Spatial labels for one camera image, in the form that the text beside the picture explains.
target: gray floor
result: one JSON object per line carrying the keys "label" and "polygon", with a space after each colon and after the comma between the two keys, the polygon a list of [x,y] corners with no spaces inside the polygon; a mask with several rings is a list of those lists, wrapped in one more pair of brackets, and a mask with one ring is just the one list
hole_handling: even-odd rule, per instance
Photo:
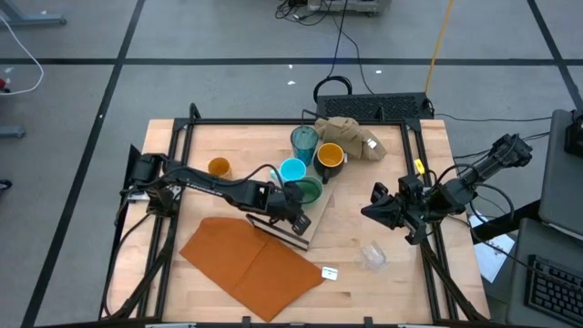
{"label": "gray floor", "polygon": [[[18,28],[38,57],[115,58],[136,0],[30,0],[29,13],[59,12],[69,24]],[[578,0],[537,0],[564,58],[583,58],[583,39],[575,33],[583,6]],[[273,17],[274,0],[253,2],[146,0],[128,51],[135,58],[295,58],[331,57],[337,30],[332,20],[299,26]],[[378,18],[349,15],[345,31],[369,58],[428,58],[432,55],[446,0],[394,0]],[[343,39],[339,56],[355,57]],[[34,66],[2,64],[26,57],[0,29],[0,77],[12,89],[33,85]],[[552,59],[527,1],[455,2],[440,52],[444,58]],[[429,67],[366,65],[375,92],[415,92],[424,87]],[[152,118],[185,116],[192,101],[205,118],[297,118],[314,108],[313,86],[329,65],[124,66],[95,153],[79,194],[63,249],[48,285],[36,324],[95,320],[113,237],[113,216],[130,144],[141,147]],[[0,178],[14,187],[0,199],[0,326],[22,322],[48,246],[96,119],[112,66],[45,65],[39,89],[0,98],[0,123],[24,124],[23,139],[0,139]],[[583,67],[569,71],[583,87]],[[335,72],[350,78],[354,93],[366,93],[356,65]],[[323,94],[343,89],[329,85]],[[430,98],[438,112],[461,118],[532,118],[553,109],[572,109],[573,101],[557,67],[435,68]],[[456,155],[488,149],[504,133],[528,136],[548,131],[548,122],[465,123],[446,120]],[[535,158],[491,182],[517,206],[540,194],[545,139],[532,141]],[[488,198],[504,202],[491,193]],[[486,202],[478,208],[499,211]],[[496,318],[503,302],[492,301]]]}

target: wooden tabletop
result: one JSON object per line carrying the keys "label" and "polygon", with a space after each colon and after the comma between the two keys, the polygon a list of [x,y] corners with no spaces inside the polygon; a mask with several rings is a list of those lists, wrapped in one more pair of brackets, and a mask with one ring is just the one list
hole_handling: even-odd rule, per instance
{"label": "wooden tabletop", "polygon": [[[427,120],[422,121],[422,127],[429,166],[439,175],[454,164],[445,124],[441,120]],[[171,128],[172,120],[151,120],[143,152],[167,152]],[[277,125],[196,126],[189,165],[206,170],[211,159],[224,157],[231,163],[233,178],[242,178],[260,164],[278,165],[288,158],[289,136],[294,128]],[[349,160],[338,176],[338,184],[310,249],[295,250],[318,267],[338,269],[338,280],[325,281],[305,293],[278,314],[274,323],[362,323],[364,316],[372,316],[375,323],[431,322],[421,253],[418,247],[405,241],[407,229],[391,231],[360,213],[361,208],[370,203],[375,182],[381,181],[390,192],[395,192],[397,179],[407,173],[400,129],[389,126],[368,128],[381,140],[387,155],[375,162]],[[415,154],[413,134],[410,140]],[[452,178],[454,172],[450,173],[449,178]],[[267,180],[269,172],[264,170],[254,178]],[[129,206],[124,233],[144,216],[145,209],[144,202]],[[240,323],[241,317],[246,315],[252,322],[262,322],[178,254],[202,219],[217,216],[245,220],[245,213],[223,199],[195,190],[184,192],[164,310],[165,322]],[[153,222],[154,219],[149,219],[135,230],[119,253],[108,296],[112,311],[127,299],[143,276]],[[489,317],[469,230],[460,222],[444,220],[442,231],[452,278],[476,309]],[[383,249],[388,260],[386,267],[379,272],[362,268],[358,258],[360,248],[372,241]],[[443,287],[437,276],[435,281],[441,315],[446,318]],[[156,280],[151,287],[149,314],[153,313],[158,287]]]}

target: white cable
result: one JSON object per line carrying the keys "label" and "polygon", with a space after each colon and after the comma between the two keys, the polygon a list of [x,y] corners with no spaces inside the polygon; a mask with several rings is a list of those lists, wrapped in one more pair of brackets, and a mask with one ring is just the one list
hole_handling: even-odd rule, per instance
{"label": "white cable", "polygon": [[0,19],[2,19],[2,21],[4,22],[4,24],[8,28],[8,32],[10,32],[10,34],[15,39],[15,41],[17,42],[17,44],[23,50],[25,50],[26,54],[35,62],[35,64],[38,66],[38,69],[40,69],[40,77],[38,78],[38,82],[36,82],[36,84],[35,84],[34,87],[31,87],[28,90],[13,91],[11,93],[0,93],[0,97],[2,97],[2,96],[15,96],[15,95],[20,95],[20,94],[24,94],[24,93],[27,93],[27,92],[35,91],[36,88],[38,87],[38,85],[40,85],[41,81],[43,80],[43,77],[45,76],[45,71],[43,70],[43,67],[41,67],[40,64],[38,64],[38,61],[36,61],[36,59],[32,55],[30,55],[30,53],[28,52],[28,50],[26,50],[25,46],[23,46],[20,43],[20,40],[18,40],[18,37],[16,37],[15,33],[12,31],[12,28],[10,28],[10,25],[4,20],[4,18],[1,15],[0,15]]}

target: black floor stripe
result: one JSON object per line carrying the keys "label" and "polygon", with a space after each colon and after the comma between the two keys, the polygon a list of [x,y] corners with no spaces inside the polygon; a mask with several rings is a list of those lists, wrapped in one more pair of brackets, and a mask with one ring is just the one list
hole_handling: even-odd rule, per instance
{"label": "black floor stripe", "polygon": [[579,94],[577,85],[573,81],[573,77],[568,71],[568,68],[565,66],[565,60],[561,56],[560,52],[558,51],[557,44],[553,39],[553,36],[550,34],[548,30],[547,23],[545,23],[545,18],[543,18],[540,10],[538,9],[538,5],[535,0],[528,0],[528,6],[530,6],[530,10],[532,10],[532,14],[537,21],[538,27],[540,28],[540,32],[543,34],[545,41],[547,42],[548,50],[550,50],[553,59],[558,62],[558,71],[560,72],[561,76],[563,77],[563,81],[565,81],[565,86],[567,87],[568,93],[573,99],[573,103],[575,104],[575,108],[579,111],[583,111],[583,100],[581,99],[581,95]]}
{"label": "black floor stripe", "polygon": [[99,105],[99,110],[97,111],[95,121],[93,122],[93,127],[91,128],[91,132],[89,134],[89,139],[87,140],[79,167],[77,168],[77,173],[73,179],[73,185],[71,186],[71,190],[69,191],[69,194],[66,198],[63,213],[61,214],[59,222],[56,226],[55,235],[53,236],[53,240],[51,241],[51,245],[48,249],[48,254],[46,255],[43,268],[41,269],[38,280],[36,281],[36,286],[32,297],[28,307],[26,308],[25,317],[22,321],[21,327],[34,327],[35,325],[36,317],[38,316],[43,299],[45,298],[46,288],[48,287],[53,270],[55,269],[58,254],[60,253],[63,246],[66,231],[68,229],[69,223],[71,222],[71,217],[73,216],[73,211],[75,210],[77,199],[83,186],[83,181],[87,175],[89,162],[93,156],[99,133],[103,127],[103,122],[105,120],[111,98],[113,97],[113,93],[118,83],[119,74],[121,73],[121,68],[123,67],[121,62],[128,54],[129,44],[131,43],[131,39],[136,31],[136,26],[138,24],[142,8],[144,7],[144,2],[145,0],[138,0],[136,7],[134,8],[134,13],[129,22],[124,41],[121,48],[119,49],[118,62],[115,64],[111,73],[111,77],[109,78],[109,82],[107,83],[104,96],[101,100],[101,104]]}
{"label": "black floor stripe", "polygon": [[[41,65],[115,65],[116,58],[37,58]],[[144,66],[229,66],[229,65],[330,65],[333,58],[126,58],[123,65]],[[431,58],[362,58],[363,65],[427,66]],[[34,65],[29,58],[0,58],[0,65]],[[338,65],[358,65],[357,58],[338,58]],[[437,59],[438,66],[583,66],[583,59],[484,59],[484,58],[443,58]]]}

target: yellow tag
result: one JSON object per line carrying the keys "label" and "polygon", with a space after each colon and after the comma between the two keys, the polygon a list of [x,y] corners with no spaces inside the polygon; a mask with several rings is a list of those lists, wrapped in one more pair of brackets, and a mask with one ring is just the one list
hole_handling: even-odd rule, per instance
{"label": "yellow tag", "polygon": [[419,174],[425,174],[425,167],[420,159],[415,160],[415,166],[417,167],[417,172],[419,172]]}

